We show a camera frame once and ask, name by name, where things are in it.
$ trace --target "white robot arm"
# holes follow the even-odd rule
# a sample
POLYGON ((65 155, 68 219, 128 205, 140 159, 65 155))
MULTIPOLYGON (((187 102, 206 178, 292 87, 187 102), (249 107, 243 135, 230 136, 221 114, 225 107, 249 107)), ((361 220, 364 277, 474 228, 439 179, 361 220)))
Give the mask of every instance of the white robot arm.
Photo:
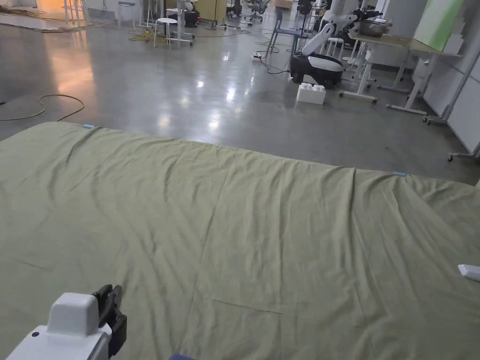
POLYGON ((127 339, 120 302, 120 286, 63 294, 52 305, 48 325, 29 333, 7 360, 108 360, 127 339))
POLYGON ((345 27, 349 27, 350 25, 353 27, 353 23, 356 21, 382 15, 380 12, 363 12, 367 3, 368 0, 364 0, 360 9, 352 13, 343 14, 345 0, 333 0, 330 9, 327 10, 322 18, 322 29, 302 48, 302 54, 305 56, 311 55, 327 42, 329 37, 334 36, 345 27))

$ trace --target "table leg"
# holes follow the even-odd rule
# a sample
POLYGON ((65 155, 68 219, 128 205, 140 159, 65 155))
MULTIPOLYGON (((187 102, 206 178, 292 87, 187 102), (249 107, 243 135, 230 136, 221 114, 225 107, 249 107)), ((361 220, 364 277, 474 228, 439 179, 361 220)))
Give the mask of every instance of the table leg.
POLYGON ((414 114, 427 115, 427 113, 425 111, 412 109, 413 102, 415 101, 415 98, 416 98, 416 94, 418 93, 418 91, 420 90, 420 87, 422 85, 421 83, 423 82, 423 77, 421 77, 419 80, 420 81, 417 81, 417 83, 413 87, 413 90, 410 93, 410 97, 408 98, 407 104, 404 107, 397 106, 397 105, 387 105, 387 108, 394 109, 394 110, 400 110, 400 111, 406 111, 406 112, 412 112, 414 114))
POLYGON ((356 98, 356 99, 359 99, 359 100, 368 100, 368 101, 371 101, 373 104, 377 103, 378 98, 376 98, 374 96, 369 96, 369 95, 364 95, 363 94, 363 92, 365 90, 365 87, 367 86, 368 78, 370 77, 370 72, 372 71, 372 65, 373 65, 372 60, 374 58, 375 50, 376 50, 375 45, 370 46, 370 58, 367 62, 367 68, 365 69, 365 72, 363 73, 358 91, 356 93, 353 93, 353 92, 350 92, 350 91, 343 91, 342 90, 339 93, 340 97, 346 96, 346 97, 356 98))
POLYGON ((407 67, 409 57, 410 57, 410 50, 407 51, 407 54, 403 59, 402 65, 400 66, 400 69, 398 70, 395 81, 393 82, 393 86, 378 85, 377 88, 382 90, 387 90, 387 91, 394 91, 396 93, 401 93, 401 94, 408 94, 410 91, 408 91, 407 89, 401 89, 398 87, 398 85, 400 84, 403 73, 405 72, 405 68, 407 67))

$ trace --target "office chair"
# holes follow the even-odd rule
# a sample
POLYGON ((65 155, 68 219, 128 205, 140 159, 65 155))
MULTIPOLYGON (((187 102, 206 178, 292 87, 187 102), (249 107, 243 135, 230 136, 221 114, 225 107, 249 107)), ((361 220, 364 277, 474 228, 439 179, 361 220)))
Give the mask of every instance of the office chair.
POLYGON ((264 18, 261 15, 263 15, 265 10, 267 9, 267 5, 269 2, 270 0, 253 0, 252 4, 248 4, 247 7, 253 11, 253 14, 250 16, 250 21, 252 21, 253 19, 259 19, 260 22, 262 22, 264 18))
POLYGON ((300 30, 287 30, 287 29, 282 29, 280 27, 282 25, 282 19, 283 19, 283 12, 281 9, 275 8, 275 15, 276 15, 275 27, 272 32, 272 37, 270 38, 270 43, 268 44, 268 47, 267 47, 267 54, 265 55, 265 58, 268 56, 269 50, 270 50, 270 53, 273 52, 273 48, 276 42, 276 37, 278 36, 278 34, 293 36, 292 55, 295 54, 295 51, 297 50, 297 42, 301 35, 300 30))

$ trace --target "stool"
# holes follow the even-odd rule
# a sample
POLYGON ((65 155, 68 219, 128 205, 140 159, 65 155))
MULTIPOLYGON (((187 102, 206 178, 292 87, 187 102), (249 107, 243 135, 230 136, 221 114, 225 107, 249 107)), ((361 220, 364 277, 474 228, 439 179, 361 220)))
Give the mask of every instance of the stool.
POLYGON ((73 23, 74 23, 74 20, 73 20, 73 8, 75 8, 75 13, 77 15, 77 24, 78 24, 78 27, 81 26, 80 24, 80 15, 78 14, 78 1, 80 1, 80 6, 82 8, 82 14, 83 14, 83 17, 84 17, 84 21, 86 22, 86 25, 90 25, 90 16, 88 14, 88 8, 85 4, 85 0, 73 0, 73 3, 74 5, 72 5, 72 0, 69 0, 69 3, 70 5, 67 5, 67 0, 63 0, 63 7, 65 8, 65 21, 67 22, 67 25, 68 25, 68 22, 71 18, 72 20, 72 26, 73 26, 73 23))
POLYGON ((121 9, 122 6, 130 8, 130 11, 132 12, 133 29, 136 30, 135 29, 135 19, 133 17, 133 7, 135 6, 135 3, 134 2, 128 2, 128 1, 119 1, 119 9, 118 9, 118 17, 119 18, 117 19, 117 21, 119 23, 119 29, 121 28, 121 26, 120 26, 120 23, 121 23, 121 11, 120 11, 120 9, 121 9))
POLYGON ((158 23, 162 23, 162 24, 167 25, 166 33, 167 33, 168 48, 170 50, 172 50, 172 44, 171 44, 171 40, 170 40, 170 24, 176 24, 177 20, 170 19, 169 17, 161 17, 160 19, 157 19, 155 21, 155 35, 154 35, 154 38, 153 38, 153 47, 154 48, 155 48, 155 42, 156 42, 156 26, 158 25, 158 23))
POLYGON ((333 54, 335 54, 335 49, 336 49, 337 44, 338 43, 342 44, 342 48, 340 49, 340 55, 338 56, 338 59, 340 61, 342 61, 343 49, 345 47, 345 42, 343 41, 343 39, 341 39, 339 37, 329 37, 328 42, 329 42, 329 45, 328 45, 327 55, 330 55, 330 49, 331 49, 332 45, 335 43, 335 46, 333 48, 331 56, 333 56, 333 54))

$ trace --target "concrete floor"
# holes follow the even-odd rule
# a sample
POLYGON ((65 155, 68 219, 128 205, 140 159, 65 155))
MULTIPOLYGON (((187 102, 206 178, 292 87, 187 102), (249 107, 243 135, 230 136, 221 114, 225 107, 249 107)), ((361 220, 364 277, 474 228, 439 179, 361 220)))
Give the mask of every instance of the concrete floor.
MULTIPOLYGON (((298 85, 288 73, 270 75, 252 61, 253 51, 265 49, 255 42, 267 41, 263 36, 269 37, 272 14, 273 7, 262 24, 246 29, 249 34, 199 27, 193 47, 182 44, 177 50, 174 44, 171 51, 165 43, 153 49, 152 42, 129 41, 130 24, 62 34, 0 26, 0 97, 8 101, 0 118, 37 112, 40 95, 62 93, 85 103, 69 122, 331 165, 478 181, 478 164, 446 161, 447 152, 465 151, 448 128, 385 108, 404 104, 404 96, 372 89, 380 97, 374 106, 340 99, 330 90, 323 106, 297 103, 298 85)), ((279 37, 277 44, 280 52, 269 61, 282 68, 291 40, 279 37)), ((374 76, 380 84, 394 78, 379 71, 374 76)), ((356 90, 349 83, 341 87, 356 90)), ((47 110, 36 118, 0 121, 0 140, 79 106, 70 99, 44 102, 47 110)))

